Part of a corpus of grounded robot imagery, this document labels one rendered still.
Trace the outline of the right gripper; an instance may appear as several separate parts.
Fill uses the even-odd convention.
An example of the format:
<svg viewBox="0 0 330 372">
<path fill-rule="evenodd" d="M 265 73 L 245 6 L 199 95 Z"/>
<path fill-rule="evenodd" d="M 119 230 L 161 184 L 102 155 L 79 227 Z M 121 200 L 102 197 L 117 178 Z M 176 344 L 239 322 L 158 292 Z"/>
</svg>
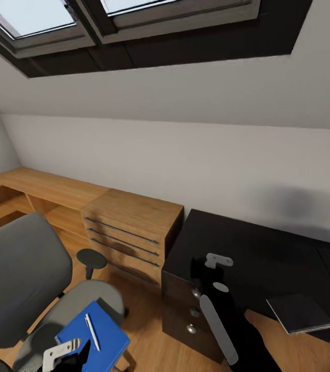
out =
<svg viewBox="0 0 330 372">
<path fill-rule="evenodd" d="M 223 268 L 219 268 L 217 266 L 215 269 L 208 268 L 205 265 L 205 263 L 197 262 L 196 260 L 193 260 L 191 263 L 190 269 L 191 269 L 191 273 L 190 273 L 191 277 L 200 279 L 200 283 L 201 283 L 202 278 L 206 276 L 207 274 L 216 275 L 218 278 L 220 278 L 223 281 L 223 277 L 224 277 Z"/>
</svg>

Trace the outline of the folder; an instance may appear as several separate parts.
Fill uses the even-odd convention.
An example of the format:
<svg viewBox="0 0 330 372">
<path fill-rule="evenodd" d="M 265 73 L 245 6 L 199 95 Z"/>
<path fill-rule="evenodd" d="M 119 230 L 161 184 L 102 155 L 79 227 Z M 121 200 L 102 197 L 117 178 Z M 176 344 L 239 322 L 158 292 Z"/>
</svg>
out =
<svg viewBox="0 0 330 372">
<path fill-rule="evenodd" d="M 98 341 L 96 347 L 91 329 L 86 322 L 86 314 L 91 321 L 95 336 Z M 130 339 L 109 317 L 102 307 L 93 300 L 81 313 L 79 313 L 57 336 L 58 345 L 75 338 L 81 338 L 82 344 L 77 350 L 64 355 L 70 356 L 79 353 L 90 339 L 88 359 L 81 372 L 112 372 L 120 357 L 130 344 Z"/>
</svg>

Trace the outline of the pen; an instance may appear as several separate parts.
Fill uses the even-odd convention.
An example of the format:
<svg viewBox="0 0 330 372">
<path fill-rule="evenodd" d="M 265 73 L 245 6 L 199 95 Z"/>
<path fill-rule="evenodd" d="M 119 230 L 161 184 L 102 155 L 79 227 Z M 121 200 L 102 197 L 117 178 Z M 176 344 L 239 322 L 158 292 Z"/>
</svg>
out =
<svg viewBox="0 0 330 372">
<path fill-rule="evenodd" d="M 91 321 L 89 320 L 89 317 L 88 317 L 87 314 L 86 314 L 86 322 L 88 322 L 88 324 L 89 324 L 89 327 L 90 327 L 90 329 L 91 329 L 91 332 L 92 332 L 92 335 L 93 335 L 93 338 L 94 338 L 94 341 L 95 341 L 96 347 L 98 347 L 98 349 L 100 349 L 100 347 L 99 347 L 99 345 L 98 345 L 97 338 L 96 338 L 95 333 L 94 333 L 94 329 L 93 329 L 93 327 L 92 327 Z"/>
</svg>

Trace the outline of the swivel chair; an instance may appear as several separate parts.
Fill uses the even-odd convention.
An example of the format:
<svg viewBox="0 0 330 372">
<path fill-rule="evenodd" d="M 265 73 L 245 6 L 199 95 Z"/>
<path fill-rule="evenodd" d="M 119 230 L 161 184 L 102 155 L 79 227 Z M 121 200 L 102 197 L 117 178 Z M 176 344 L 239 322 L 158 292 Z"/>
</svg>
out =
<svg viewBox="0 0 330 372">
<path fill-rule="evenodd" d="M 72 280 L 72 258 L 45 216 L 29 213 L 0 228 L 0 349 L 23 342 L 12 368 L 0 359 L 0 372 L 37 372 L 44 352 L 58 345 L 55 336 L 93 300 L 121 328 L 129 314 L 121 292 L 110 283 L 91 279 L 93 269 L 107 265 L 106 258 L 82 249 L 77 259 L 86 265 L 86 280 L 64 293 Z M 114 366 L 112 372 L 129 370 Z"/>
</svg>

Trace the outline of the notebook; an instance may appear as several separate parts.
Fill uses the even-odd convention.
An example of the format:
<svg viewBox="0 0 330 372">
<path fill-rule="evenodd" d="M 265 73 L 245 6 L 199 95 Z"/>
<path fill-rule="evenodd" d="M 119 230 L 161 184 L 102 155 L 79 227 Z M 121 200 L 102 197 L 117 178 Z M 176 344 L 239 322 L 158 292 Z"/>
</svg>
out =
<svg viewBox="0 0 330 372">
<path fill-rule="evenodd" d="M 266 299 L 287 334 L 330 327 L 330 318 L 306 292 Z"/>
</svg>

